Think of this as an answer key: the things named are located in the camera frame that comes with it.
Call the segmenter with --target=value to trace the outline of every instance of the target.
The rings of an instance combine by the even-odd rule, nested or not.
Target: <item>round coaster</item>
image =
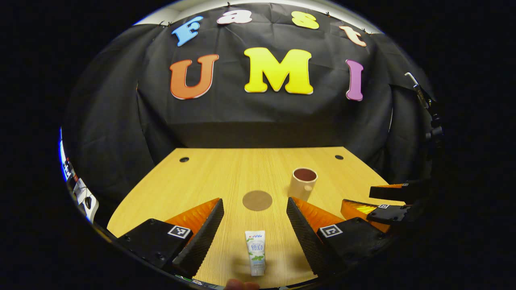
[[[244,195],[242,203],[252,211],[263,211],[268,209],[272,204],[272,196],[265,191],[254,190]]]

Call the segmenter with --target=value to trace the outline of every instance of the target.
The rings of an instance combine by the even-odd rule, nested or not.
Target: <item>finger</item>
[[[242,281],[229,279],[224,290],[245,290],[245,287]]]
[[[260,286],[254,282],[246,282],[244,283],[245,290],[258,290]]]

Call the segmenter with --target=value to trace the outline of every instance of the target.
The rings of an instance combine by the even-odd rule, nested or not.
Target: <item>orange letter u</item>
[[[213,64],[219,59],[218,54],[209,54],[199,57],[201,64],[201,79],[193,87],[186,86],[186,70],[192,64],[190,59],[173,63],[170,66],[172,76],[170,77],[170,92],[180,100],[195,99],[204,95],[212,86]]]

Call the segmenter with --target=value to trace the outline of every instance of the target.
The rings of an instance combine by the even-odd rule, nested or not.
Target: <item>brown circle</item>
[[[272,196],[265,191],[253,190],[244,195],[242,203],[252,211],[263,211],[272,204]]]
[[[300,168],[300,169],[294,171],[294,176],[297,179],[303,180],[303,181],[312,181],[317,177],[315,172],[313,172],[310,169],[306,169],[306,168]]]

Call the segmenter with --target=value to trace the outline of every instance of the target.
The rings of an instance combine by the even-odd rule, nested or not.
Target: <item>white wall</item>
[[[182,18],[192,16],[202,11],[227,6],[228,0],[181,0],[176,3],[158,9],[143,18],[136,24],[158,24],[163,21],[164,25],[168,22],[175,22]],[[231,5],[243,3],[278,3],[304,7],[319,11],[321,13],[330,12],[332,17],[350,23],[356,27],[364,28],[368,33],[383,33],[368,20],[358,16],[354,12],[328,0],[233,0]]]

